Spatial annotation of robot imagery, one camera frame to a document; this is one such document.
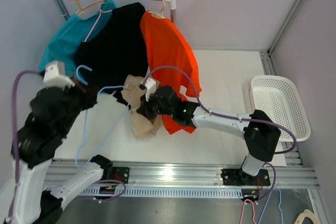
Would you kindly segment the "beige t shirt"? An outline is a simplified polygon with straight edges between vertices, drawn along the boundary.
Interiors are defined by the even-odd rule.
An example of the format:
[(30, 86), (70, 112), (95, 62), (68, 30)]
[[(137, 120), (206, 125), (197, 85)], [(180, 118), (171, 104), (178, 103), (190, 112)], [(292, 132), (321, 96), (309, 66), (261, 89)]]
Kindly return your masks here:
[(124, 83), (126, 88), (121, 91), (121, 94), (127, 104), (131, 106), (133, 135), (135, 137), (153, 137), (163, 124), (162, 117), (157, 115), (155, 119), (149, 120), (136, 111), (141, 105), (140, 98), (145, 94), (145, 91), (139, 88), (142, 80), (143, 77), (129, 74)]

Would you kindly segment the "light blue wire hanger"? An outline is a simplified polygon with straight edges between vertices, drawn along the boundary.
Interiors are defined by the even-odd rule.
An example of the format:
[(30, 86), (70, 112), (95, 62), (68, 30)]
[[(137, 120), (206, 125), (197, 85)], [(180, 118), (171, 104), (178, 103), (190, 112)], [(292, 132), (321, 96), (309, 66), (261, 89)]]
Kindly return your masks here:
[[(89, 162), (93, 159), (93, 156), (95, 154), (98, 154), (98, 152), (102, 149), (104, 143), (109, 139), (112, 131), (117, 127), (118, 123), (122, 120), (122, 117), (129, 109), (128, 106), (126, 106), (123, 110), (121, 110), (121, 108), (117, 108), (117, 112), (121, 112), (120, 116), (113, 115), (112, 114), (113, 107), (107, 103), (110, 102), (111, 99), (108, 98), (106, 90), (112, 90), (113, 93), (115, 93), (118, 90), (126, 89), (131, 84), (137, 85), (138, 83), (131, 81), (127, 82), (124, 85), (119, 86), (105, 86), (102, 87), (97, 92), (99, 101), (102, 101), (103, 105), (98, 106), (98, 108), (94, 109), (93, 113), (91, 114), (89, 114), (88, 111), (86, 111), (85, 113), (85, 120), (83, 126), (83, 143), (78, 147), (75, 158), (75, 165), (77, 168), (84, 169), (87, 167)], [(89, 141), (89, 137), (91, 136), (102, 137), (104, 133), (106, 133), (106, 136), (104, 136), (104, 138), (99, 138), (100, 140), (99, 144), (94, 144)], [(90, 154), (88, 160), (83, 165), (80, 165), (78, 161), (79, 158), (81, 157), (81, 151), (88, 150), (88, 148), (86, 148), (86, 145), (90, 147), (95, 146), (96, 149)]]

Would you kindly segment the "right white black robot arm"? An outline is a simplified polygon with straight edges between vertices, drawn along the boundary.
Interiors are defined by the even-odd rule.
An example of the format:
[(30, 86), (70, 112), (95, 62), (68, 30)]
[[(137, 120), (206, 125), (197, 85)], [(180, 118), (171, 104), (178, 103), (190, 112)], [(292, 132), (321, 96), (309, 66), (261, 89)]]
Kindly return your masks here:
[(149, 120), (157, 115), (168, 116), (182, 127), (219, 130), (245, 141), (248, 154), (233, 176), (222, 172), (224, 184), (256, 186), (261, 182), (259, 172), (265, 163), (272, 161), (281, 135), (265, 112), (255, 110), (240, 119), (235, 114), (206, 110), (200, 102), (184, 101), (170, 86), (151, 91), (142, 84), (140, 89), (145, 93), (140, 98), (137, 112)]

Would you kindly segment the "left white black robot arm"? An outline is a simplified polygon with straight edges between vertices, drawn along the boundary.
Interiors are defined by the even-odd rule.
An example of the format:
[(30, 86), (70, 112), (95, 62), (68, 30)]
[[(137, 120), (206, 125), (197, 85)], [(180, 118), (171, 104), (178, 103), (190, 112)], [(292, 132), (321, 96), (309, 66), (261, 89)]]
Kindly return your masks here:
[(24, 126), (16, 133), (12, 153), (18, 161), (17, 182), (4, 223), (56, 223), (63, 210), (83, 190), (112, 179), (113, 163), (96, 155), (84, 169), (52, 190), (44, 189), (56, 149), (81, 111), (97, 103), (96, 87), (46, 87), (30, 102)]

